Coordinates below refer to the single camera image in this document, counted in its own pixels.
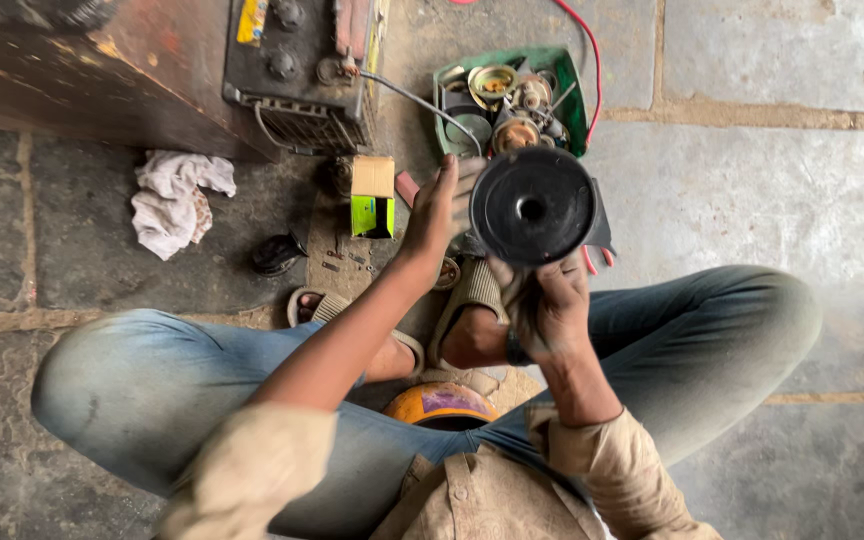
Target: blue jeans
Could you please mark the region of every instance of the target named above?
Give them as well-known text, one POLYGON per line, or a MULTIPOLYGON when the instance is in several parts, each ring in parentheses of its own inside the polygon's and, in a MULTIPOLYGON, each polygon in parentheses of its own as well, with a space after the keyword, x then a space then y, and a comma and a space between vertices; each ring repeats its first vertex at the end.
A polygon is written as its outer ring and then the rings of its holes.
MULTIPOLYGON (((609 383, 667 465, 760 404, 810 350, 820 326, 806 285, 754 266, 594 292, 588 313, 588 335, 609 383)), ((152 309, 110 315, 69 332, 49 351, 32 411, 105 470, 165 497, 210 431, 320 327, 261 331, 152 309)), ((270 530, 303 538, 368 535, 396 503, 416 454, 438 464, 475 452, 482 441, 554 476, 526 438, 522 406, 452 432, 343 402, 324 480, 288 504, 270 530)))

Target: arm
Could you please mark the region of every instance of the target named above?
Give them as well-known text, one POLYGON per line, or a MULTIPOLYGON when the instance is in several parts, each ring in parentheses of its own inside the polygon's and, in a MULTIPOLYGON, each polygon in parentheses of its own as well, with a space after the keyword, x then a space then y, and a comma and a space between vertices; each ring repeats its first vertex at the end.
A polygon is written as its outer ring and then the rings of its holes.
POLYGON ((255 540, 326 474, 335 410, 402 316, 435 284, 452 238, 459 166, 448 155, 415 197, 398 254, 358 299, 302 343, 225 419, 183 475, 161 540, 255 540))
POLYGON ((522 347, 555 401, 527 418, 549 465, 582 480, 619 540, 719 538, 692 519, 652 437, 606 380, 589 339, 589 289, 578 254, 534 272, 497 260, 489 266, 522 347))
POLYGON ((302 343, 258 387, 252 403, 275 402, 335 411, 409 308, 432 289, 442 257, 466 214, 475 176, 484 160, 461 164, 449 154, 434 182, 415 195, 402 247, 359 298, 302 343))

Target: foot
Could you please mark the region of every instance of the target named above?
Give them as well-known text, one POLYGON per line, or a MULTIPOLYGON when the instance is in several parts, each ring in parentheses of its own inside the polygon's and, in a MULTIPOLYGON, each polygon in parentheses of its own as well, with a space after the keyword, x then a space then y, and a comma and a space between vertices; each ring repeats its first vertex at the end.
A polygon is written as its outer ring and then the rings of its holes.
POLYGON ((484 305, 466 305, 441 341, 441 356, 454 368, 472 369, 507 364, 509 325, 484 305))
MULTIPOLYGON (((307 323, 312 320, 322 295, 303 294, 298 297, 298 322, 307 323)), ((366 367, 366 383, 392 381, 403 379, 412 373, 416 367, 416 354, 402 341, 388 336, 371 362, 366 367)))

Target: car battery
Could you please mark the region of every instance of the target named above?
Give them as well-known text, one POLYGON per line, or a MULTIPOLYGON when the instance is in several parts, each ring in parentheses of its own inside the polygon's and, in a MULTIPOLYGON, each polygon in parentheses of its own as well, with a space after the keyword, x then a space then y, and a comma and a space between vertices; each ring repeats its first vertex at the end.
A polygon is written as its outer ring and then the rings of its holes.
POLYGON ((276 145, 306 155, 374 147, 390 0, 232 0, 222 96, 276 145))

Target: shirt sleeve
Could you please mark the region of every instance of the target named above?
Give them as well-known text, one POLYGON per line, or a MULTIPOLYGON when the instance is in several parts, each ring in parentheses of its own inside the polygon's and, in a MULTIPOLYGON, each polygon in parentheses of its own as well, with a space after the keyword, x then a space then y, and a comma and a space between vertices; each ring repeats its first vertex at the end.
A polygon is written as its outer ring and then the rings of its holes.
POLYGON ((552 403, 527 411, 529 437, 549 465, 578 477, 618 540, 714 540, 695 521, 666 472, 656 445, 628 409, 610 422, 566 427, 552 403))
POLYGON ((205 441, 158 523, 161 540, 259 540, 272 518, 326 474, 337 415, 264 402, 205 441))

